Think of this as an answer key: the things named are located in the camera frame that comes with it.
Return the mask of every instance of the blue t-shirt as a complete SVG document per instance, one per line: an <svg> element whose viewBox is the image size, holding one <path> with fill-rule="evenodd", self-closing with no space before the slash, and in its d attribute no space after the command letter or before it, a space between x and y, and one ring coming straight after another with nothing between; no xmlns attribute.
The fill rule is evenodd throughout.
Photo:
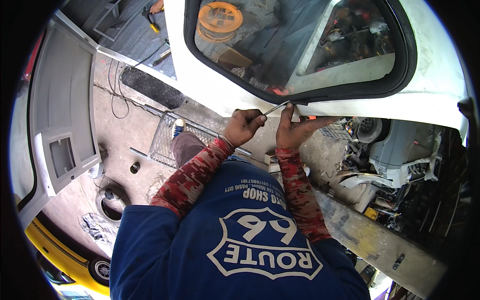
<svg viewBox="0 0 480 300"><path fill-rule="evenodd" d="M370 299L334 239L310 243L279 183L224 162L180 221L168 208L125 208L112 299Z"/></svg>

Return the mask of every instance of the hand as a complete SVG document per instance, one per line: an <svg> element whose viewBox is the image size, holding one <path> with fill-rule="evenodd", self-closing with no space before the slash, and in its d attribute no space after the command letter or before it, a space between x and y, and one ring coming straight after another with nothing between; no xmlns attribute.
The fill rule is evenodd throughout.
<svg viewBox="0 0 480 300"><path fill-rule="evenodd" d="M292 116L293 105L288 103L282 111L280 124L276 131L277 148L298 149L312 137L317 129L330 125L339 119L339 117L317 117L314 120L292 122Z"/></svg>
<svg viewBox="0 0 480 300"><path fill-rule="evenodd" d="M257 129L265 125L265 121L267 117L259 109L236 109L223 130L223 135L236 148L253 138Z"/></svg>
<svg viewBox="0 0 480 300"><path fill-rule="evenodd" d="M162 11L163 0L158 0L152 7L150 7L150 13L156 14Z"/></svg>

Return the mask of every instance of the hubcap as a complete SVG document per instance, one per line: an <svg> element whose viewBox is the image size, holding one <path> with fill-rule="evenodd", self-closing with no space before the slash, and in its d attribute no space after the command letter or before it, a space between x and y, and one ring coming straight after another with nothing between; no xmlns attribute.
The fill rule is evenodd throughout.
<svg viewBox="0 0 480 300"><path fill-rule="evenodd" d="M110 279L110 264L105 261L99 261L95 264L95 272L105 280Z"/></svg>
<svg viewBox="0 0 480 300"><path fill-rule="evenodd" d="M363 118L360 122L359 131L361 133L369 133L373 129L373 119Z"/></svg>

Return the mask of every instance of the screwdriver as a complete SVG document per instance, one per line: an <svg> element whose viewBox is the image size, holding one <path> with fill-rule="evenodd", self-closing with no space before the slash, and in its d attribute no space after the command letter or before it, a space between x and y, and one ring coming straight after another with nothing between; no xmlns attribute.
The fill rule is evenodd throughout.
<svg viewBox="0 0 480 300"><path fill-rule="evenodd" d="M272 109L271 109L271 110L269 110L268 112L264 113L264 116L266 116L266 115L268 115L269 113L271 113L271 112L273 112L273 111L275 111L275 110L279 109L281 106L283 106L283 105L287 104L288 102L290 102L290 100L288 100L288 101L285 101L284 103L282 103L282 104L279 104L279 105L275 106L274 108L272 108Z"/></svg>

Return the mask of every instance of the red camouflage sleeve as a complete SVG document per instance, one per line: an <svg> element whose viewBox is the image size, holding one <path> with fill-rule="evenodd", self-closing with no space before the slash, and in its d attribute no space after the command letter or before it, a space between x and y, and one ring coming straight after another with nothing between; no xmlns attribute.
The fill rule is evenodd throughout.
<svg viewBox="0 0 480 300"><path fill-rule="evenodd" d="M183 218L204 186L212 179L216 169L234 151L235 148L230 143L214 139L213 143L170 176L152 198L150 205L167 207L179 218Z"/></svg>
<svg viewBox="0 0 480 300"><path fill-rule="evenodd" d="M312 243L331 239L312 185L303 170L299 149L277 148L275 153L282 171L285 197L298 228Z"/></svg>

